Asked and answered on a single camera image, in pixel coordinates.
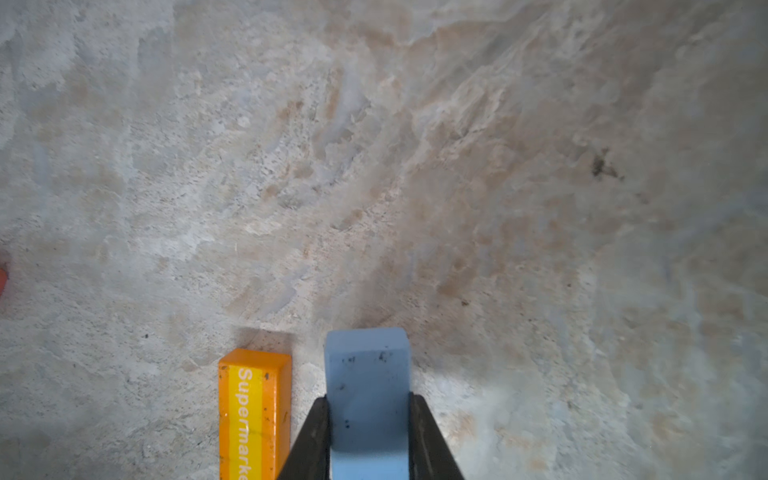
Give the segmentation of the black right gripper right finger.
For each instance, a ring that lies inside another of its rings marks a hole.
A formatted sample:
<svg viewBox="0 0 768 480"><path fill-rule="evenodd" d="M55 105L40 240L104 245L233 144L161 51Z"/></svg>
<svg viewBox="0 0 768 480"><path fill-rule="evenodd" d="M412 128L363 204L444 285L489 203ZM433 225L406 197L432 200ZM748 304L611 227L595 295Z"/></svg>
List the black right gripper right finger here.
<svg viewBox="0 0 768 480"><path fill-rule="evenodd" d="M409 395L409 477L463 480L459 466L422 395Z"/></svg>

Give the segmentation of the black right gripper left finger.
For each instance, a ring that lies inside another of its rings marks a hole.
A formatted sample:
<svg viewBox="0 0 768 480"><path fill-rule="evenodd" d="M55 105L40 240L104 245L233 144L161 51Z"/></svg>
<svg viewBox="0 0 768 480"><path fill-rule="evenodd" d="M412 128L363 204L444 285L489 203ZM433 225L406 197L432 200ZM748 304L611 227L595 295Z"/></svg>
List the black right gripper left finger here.
<svg viewBox="0 0 768 480"><path fill-rule="evenodd" d="M330 479L330 411L326 396L313 402L277 479Z"/></svg>

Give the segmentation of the yellow supermarket wooden block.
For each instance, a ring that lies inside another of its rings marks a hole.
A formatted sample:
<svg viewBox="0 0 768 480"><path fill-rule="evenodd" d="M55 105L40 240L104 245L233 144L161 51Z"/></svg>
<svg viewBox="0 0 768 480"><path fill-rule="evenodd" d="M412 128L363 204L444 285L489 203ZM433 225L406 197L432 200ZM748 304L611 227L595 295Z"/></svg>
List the yellow supermarket wooden block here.
<svg viewBox="0 0 768 480"><path fill-rule="evenodd" d="M292 358L235 349L218 362L219 477L275 479L290 450Z"/></svg>

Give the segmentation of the light blue wooden block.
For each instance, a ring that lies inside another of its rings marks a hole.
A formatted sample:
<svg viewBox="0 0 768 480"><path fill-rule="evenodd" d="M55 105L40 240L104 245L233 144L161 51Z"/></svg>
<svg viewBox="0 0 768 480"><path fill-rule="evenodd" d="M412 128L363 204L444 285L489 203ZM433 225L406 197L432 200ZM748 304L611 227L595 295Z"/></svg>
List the light blue wooden block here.
<svg viewBox="0 0 768 480"><path fill-rule="evenodd" d="M405 330L331 331L324 356L331 477L407 479L411 348Z"/></svg>

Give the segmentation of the red wooden block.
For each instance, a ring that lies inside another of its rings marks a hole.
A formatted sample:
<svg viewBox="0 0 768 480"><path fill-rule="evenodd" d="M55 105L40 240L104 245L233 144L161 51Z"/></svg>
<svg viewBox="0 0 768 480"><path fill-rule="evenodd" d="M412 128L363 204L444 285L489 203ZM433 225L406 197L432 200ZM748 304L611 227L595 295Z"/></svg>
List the red wooden block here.
<svg viewBox="0 0 768 480"><path fill-rule="evenodd" d="M3 295L9 276L4 267L0 267L0 296Z"/></svg>

